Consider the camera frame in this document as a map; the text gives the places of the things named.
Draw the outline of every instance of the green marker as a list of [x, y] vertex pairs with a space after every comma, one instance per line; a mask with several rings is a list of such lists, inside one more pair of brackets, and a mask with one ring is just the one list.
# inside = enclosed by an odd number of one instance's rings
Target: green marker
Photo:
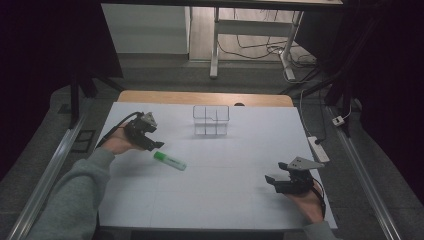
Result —
[[174, 167], [174, 168], [176, 168], [180, 171], [184, 171], [185, 168], [187, 167], [187, 164], [185, 164], [184, 162], [182, 162], [178, 159], [175, 159], [173, 157], [170, 157], [170, 156], [166, 155], [165, 153], [161, 153], [159, 151], [156, 151], [155, 155], [153, 155], [153, 157], [156, 160], [159, 160], [159, 161], [161, 161], [165, 164], [168, 164], [169, 166]]

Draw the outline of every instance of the gray sweatshirt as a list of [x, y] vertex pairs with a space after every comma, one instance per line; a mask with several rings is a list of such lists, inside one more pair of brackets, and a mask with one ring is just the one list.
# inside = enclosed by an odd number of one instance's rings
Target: gray sweatshirt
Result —
[[[77, 161], [53, 188], [26, 239], [91, 239], [113, 159], [111, 152], [98, 148], [87, 160]], [[336, 239], [327, 222], [308, 225], [304, 230], [311, 240]]]

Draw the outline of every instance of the white desk leg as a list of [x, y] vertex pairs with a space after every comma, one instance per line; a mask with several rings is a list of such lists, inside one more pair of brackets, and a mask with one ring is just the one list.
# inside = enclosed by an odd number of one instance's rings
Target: white desk leg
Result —
[[293, 44], [294, 37], [296, 36], [297, 29], [299, 27], [300, 19], [302, 17], [303, 12], [297, 12], [297, 15], [294, 18], [292, 28], [290, 30], [290, 35], [287, 38], [287, 44], [284, 48], [283, 52], [280, 52], [280, 59], [284, 66], [284, 71], [287, 76], [287, 80], [294, 81], [296, 78], [294, 77], [293, 70], [291, 68], [290, 62], [288, 60], [288, 56], [290, 54], [290, 48]]
[[213, 47], [211, 59], [211, 71], [209, 77], [216, 79], [218, 77], [218, 29], [219, 28], [219, 8], [215, 8], [215, 23], [213, 30]]

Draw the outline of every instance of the desk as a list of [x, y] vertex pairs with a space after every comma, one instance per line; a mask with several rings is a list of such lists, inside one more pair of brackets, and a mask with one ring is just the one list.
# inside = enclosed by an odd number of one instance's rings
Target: desk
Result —
[[[194, 135], [193, 104], [244, 100], [250, 106], [230, 106], [227, 135]], [[278, 162], [313, 159], [298, 111], [286, 96], [123, 92], [101, 135], [135, 111], [153, 112], [158, 127], [146, 135], [164, 141], [160, 151], [182, 159], [187, 168], [178, 171], [155, 161], [155, 150], [116, 156], [99, 208], [101, 226], [287, 231], [306, 224], [294, 204], [264, 179], [272, 174], [288, 180]], [[311, 173], [320, 181], [318, 171]], [[336, 228], [330, 207], [326, 220]]]

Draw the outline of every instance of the white tabletop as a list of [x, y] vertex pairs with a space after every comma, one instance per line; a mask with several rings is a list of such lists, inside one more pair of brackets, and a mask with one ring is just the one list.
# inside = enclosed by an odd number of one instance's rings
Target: white tabletop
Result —
[[[158, 129], [146, 136], [165, 142], [160, 151], [187, 168], [154, 160], [155, 150], [117, 156], [99, 209], [101, 226], [291, 230], [306, 224], [264, 177], [288, 179], [278, 162], [313, 159], [296, 108], [230, 107], [227, 135], [197, 136], [193, 105], [114, 103], [101, 135], [135, 111], [153, 112]], [[326, 220], [337, 228], [325, 200]]]

